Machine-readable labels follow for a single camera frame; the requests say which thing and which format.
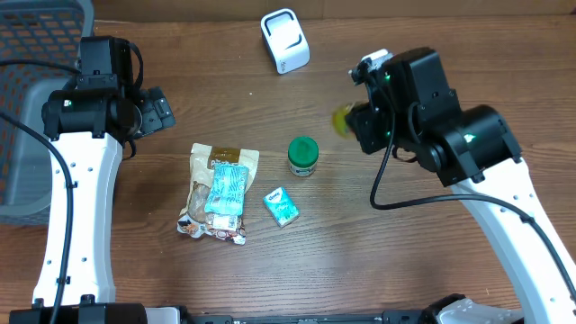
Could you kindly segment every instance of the wooden table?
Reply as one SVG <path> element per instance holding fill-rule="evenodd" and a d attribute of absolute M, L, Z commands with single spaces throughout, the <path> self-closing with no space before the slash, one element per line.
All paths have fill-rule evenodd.
<path fill-rule="evenodd" d="M 570 16 L 303 22 L 310 63 L 278 76 L 259 22 L 98 23 L 135 42 L 145 87 L 162 86 L 177 120 L 138 142 L 121 165 L 112 225 L 118 302 L 187 305 L 242 316 L 366 313 L 423 308 L 449 293 L 517 308 L 486 238 L 460 203 L 375 211 L 368 195 L 382 153 L 340 139 L 330 115 L 365 99 L 347 71 L 380 48 L 431 46 L 461 104 L 490 104 L 524 150 L 540 200 L 576 253 L 576 20 Z M 290 141 L 312 136 L 319 166 L 297 178 Z M 176 233 L 188 195 L 193 143 L 257 149 L 247 193 L 247 244 Z M 262 204 L 284 186 L 301 217 L 279 229 Z M 378 200 L 446 193 L 436 175 L 392 161 Z M 0 226 L 0 312 L 27 308 L 41 270 L 42 227 Z"/>

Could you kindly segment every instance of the gray plastic basket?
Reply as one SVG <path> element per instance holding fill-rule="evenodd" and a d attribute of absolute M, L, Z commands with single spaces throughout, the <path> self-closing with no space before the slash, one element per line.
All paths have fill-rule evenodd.
<path fill-rule="evenodd" d="M 40 59 L 74 66 L 82 36 L 91 36 L 90 0 L 0 3 L 0 61 Z M 33 65 L 0 67 L 0 109 L 38 133 L 41 107 L 71 75 Z M 0 121 L 0 223 L 46 224 L 51 197 L 50 154 L 40 143 Z"/>

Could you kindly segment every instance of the plastic food package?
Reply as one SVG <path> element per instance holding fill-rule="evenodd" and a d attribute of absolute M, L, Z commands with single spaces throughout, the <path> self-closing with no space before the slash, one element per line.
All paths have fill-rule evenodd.
<path fill-rule="evenodd" d="M 264 204 L 281 228 L 296 221 L 300 215 L 292 198 L 290 198 L 286 190 L 282 187 L 264 197 Z"/>
<path fill-rule="evenodd" d="M 244 193 L 248 191 L 258 168 L 260 152 L 250 149 L 213 148 L 194 143 L 190 156 L 190 192 L 186 206 L 180 211 L 176 229 L 200 239 L 204 235 L 244 245 L 246 231 L 242 215 L 224 215 L 206 212 L 206 203 L 214 182 L 214 168 L 219 164 L 247 168 Z"/>
<path fill-rule="evenodd" d="M 214 182 L 206 202 L 205 212 L 240 216 L 244 211 L 244 188 L 248 168 L 229 164 L 214 166 Z"/>

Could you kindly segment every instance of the green lid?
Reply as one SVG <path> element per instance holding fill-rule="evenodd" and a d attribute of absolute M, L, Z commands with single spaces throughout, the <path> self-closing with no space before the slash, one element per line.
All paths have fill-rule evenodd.
<path fill-rule="evenodd" d="M 288 159 L 297 167 L 311 167 L 318 161 L 318 144 L 309 137 L 295 138 L 288 148 Z"/>

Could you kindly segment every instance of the blue packet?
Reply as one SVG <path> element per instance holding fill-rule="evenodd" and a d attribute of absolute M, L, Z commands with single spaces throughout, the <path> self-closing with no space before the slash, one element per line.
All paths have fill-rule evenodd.
<path fill-rule="evenodd" d="M 264 197 L 264 204 L 281 228 L 295 221 L 300 215 L 292 198 L 282 187 Z"/>
<path fill-rule="evenodd" d="M 244 193 L 248 182 L 248 168 L 229 164 L 214 165 L 214 182 L 205 212 L 239 216 L 244 211 Z"/>

